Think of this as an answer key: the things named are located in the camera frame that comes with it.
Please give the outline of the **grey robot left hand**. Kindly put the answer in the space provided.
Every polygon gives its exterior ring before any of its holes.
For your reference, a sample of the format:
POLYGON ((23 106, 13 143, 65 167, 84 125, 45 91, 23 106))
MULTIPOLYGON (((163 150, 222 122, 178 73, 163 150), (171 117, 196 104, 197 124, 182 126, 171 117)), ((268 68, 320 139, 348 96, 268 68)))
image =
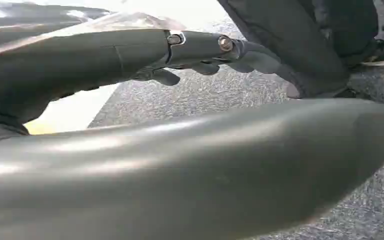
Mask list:
POLYGON ((138 6, 0 1, 0 240, 241 240, 306 224, 384 165, 384 105, 319 98, 32 135, 80 91, 221 65, 266 47, 138 6))

